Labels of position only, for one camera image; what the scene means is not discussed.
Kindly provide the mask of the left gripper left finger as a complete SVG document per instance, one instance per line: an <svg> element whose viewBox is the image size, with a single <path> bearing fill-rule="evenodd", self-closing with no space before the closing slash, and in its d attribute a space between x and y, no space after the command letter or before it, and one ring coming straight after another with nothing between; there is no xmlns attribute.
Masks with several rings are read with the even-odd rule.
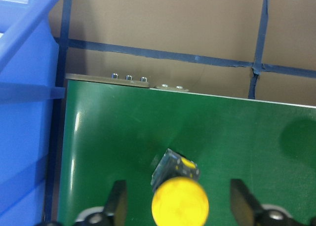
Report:
<svg viewBox="0 0 316 226"><path fill-rule="evenodd" d="M127 216L127 182L115 181L109 193L103 213L110 226L124 226Z"/></svg>

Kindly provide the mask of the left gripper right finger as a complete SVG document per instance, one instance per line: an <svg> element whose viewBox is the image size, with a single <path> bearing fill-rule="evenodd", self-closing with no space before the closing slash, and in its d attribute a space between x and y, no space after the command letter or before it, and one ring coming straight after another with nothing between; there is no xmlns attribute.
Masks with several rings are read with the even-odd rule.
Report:
<svg viewBox="0 0 316 226"><path fill-rule="evenodd" d="M254 226L262 206L241 179L230 180L230 209L239 226Z"/></svg>

